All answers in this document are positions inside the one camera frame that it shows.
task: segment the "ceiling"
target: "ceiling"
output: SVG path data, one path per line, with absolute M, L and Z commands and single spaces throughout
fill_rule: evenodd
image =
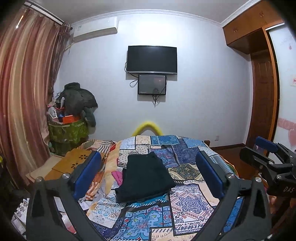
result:
M 130 9 L 161 9 L 198 15 L 221 23 L 247 0 L 33 0 L 63 21 Z

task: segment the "wooden floor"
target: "wooden floor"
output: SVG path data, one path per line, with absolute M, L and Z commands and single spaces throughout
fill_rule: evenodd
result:
M 251 180 L 256 174 L 256 170 L 239 158 L 239 152 L 241 148 L 242 147 L 216 150 L 215 152 L 219 153 L 227 161 L 235 166 L 240 178 Z

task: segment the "paw print cutout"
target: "paw print cutout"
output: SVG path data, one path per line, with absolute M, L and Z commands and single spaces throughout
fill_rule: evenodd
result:
M 84 159 L 86 159 L 88 157 L 88 155 L 80 155 L 79 156 L 79 158 L 81 159 L 81 160 L 84 160 Z
M 71 168 L 75 169 L 78 166 L 78 163 L 72 164 Z

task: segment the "blue gripper pad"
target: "blue gripper pad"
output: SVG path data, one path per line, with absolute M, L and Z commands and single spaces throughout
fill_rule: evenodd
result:
M 257 145 L 257 146 L 259 146 L 271 153 L 276 153 L 279 149 L 275 143 L 268 141 L 262 137 L 256 138 L 255 145 Z
M 90 161 L 81 171 L 81 174 L 74 182 L 73 198 L 78 201 L 83 198 L 89 189 L 89 186 L 94 179 L 94 176 L 100 169 L 102 157 L 99 152 L 93 152 L 94 154 L 89 156 Z
M 218 199 L 223 198 L 224 185 L 220 176 L 215 171 L 215 169 L 220 168 L 222 172 L 219 174 L 225 175 L 225 172 L 222 170 L 222 168 L 218 164 L 214 164 L 204 151 L 200 151 L 196 154 L 195 163 L 213 197 Z

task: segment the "yellow arch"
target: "yellow arch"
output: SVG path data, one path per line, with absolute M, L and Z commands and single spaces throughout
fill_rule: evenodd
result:
M 162 136 L 163 132 L 160 130 L 160 128 L 152 121 L 145 121 L 141 125 L 138 126 L 138 128 L 134 131 L 133 136 L 140 135 L 141 132 L 144 130 L 144 128 L 150 127 L 153 129 L 154 133 L 158 136 Z

